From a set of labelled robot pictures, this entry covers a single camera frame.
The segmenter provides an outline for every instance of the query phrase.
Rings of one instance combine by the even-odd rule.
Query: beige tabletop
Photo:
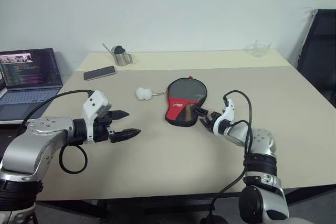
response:
[[[115,66],[117,71],[174,70],[213,68],[279,67],[290,64],[276,49],[268,50],[263,57],[252,56],[252,51],[198,51],[198,52],[133,52],[134,64]],[[91,52],[76,71],[90,71],[115,65],[108,52]]]
[[[233,89],[244,91],[253,106],[253,127],[271,131],[276,139],[278,176],[284,188],[336,183],[336,110],[293,67],[263,66],[218,69],[119,71],[101,79],[83,81],[74,73],[62,89],[95,89],[104,92],[112,109],[130,116],[112,123],[120,131],[142,132],[125,142],[84,145],[87,169],[78,175],[64,173],[58,152],[44,179],[38,200],[99,199],[215,193],[243,170],[244,150],[217,137],[197,122],[177,127],[164,119],[166,97],[138,101],[138,87],[163,91],[175,79],[201,80],[208,89],[202,106],[220,112],[222,96]],[[248,118],[248,106],[238,94],[230,96],[236,119]],[[80,117],[85,94],[55,100],[45,115]],[[79,169],[81,153],[65,151],[65,165]],[[240,191],[239,182],[229,191]]]

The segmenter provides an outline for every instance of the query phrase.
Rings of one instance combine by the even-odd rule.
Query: white wall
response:
[[[90,51],[244,49],[257,38],[294,63],[311,10],[336,0],[0,0],[0,51],[53,47],[62,74]]]

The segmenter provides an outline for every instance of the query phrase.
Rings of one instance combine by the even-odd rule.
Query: laptop screen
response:
[[[0,52],[0,71],[8,89],[62,86],[52,48]]]

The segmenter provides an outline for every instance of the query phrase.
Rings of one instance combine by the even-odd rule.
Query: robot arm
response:
[[[224,100],[223,114],[213,112],[204,116],[202,124],[217,136],[244,147],[248,126],[241,122],[232,126],[234,105],[231,99]],[[252,129],[253,141],[244,157],[246,187],[240,193],[239,211],[243,221],[250,224],[305,224],[304,220],[289,218],[288,206],[281,181],[277,177],[276,146],[269,131]]]
[[[130,139],[137,129],[115,132],[112,120],[128,113],[108,111],[111,104],[95,91],[83,105],[81,119],[44,117],[32,121],[24,134],[15,138],[0,163],[0,224],[28,223],[33,218],[36,196],[56,150],[68,145]]]

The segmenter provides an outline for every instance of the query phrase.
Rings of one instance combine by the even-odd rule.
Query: white keychain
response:
[[[164,92],[153,93],[151,89],[138,88],[135,92],[136,98],[139,101],[150,100],[153,96],[163,95]]]

